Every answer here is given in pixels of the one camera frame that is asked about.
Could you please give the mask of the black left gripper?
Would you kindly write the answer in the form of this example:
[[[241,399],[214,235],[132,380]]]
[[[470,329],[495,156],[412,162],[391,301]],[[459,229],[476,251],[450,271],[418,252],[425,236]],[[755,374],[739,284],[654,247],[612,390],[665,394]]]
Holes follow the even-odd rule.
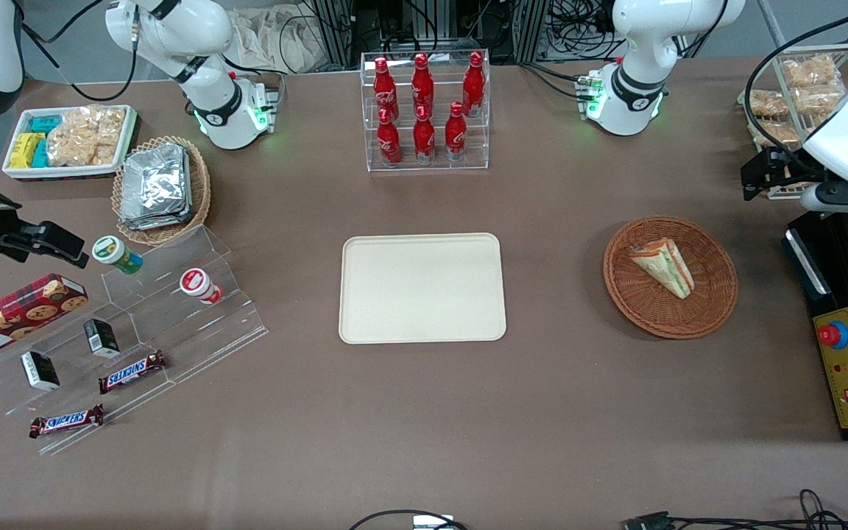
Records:
[[[827,180],[829,172],[807,151],[792,155],[775,146],[764,147],[761,158],[751,158],[741,166],[743,200],[751,201],[761,191],[770,190],[771,182],[780,182],[778,194],[803,194],[814,183]]]

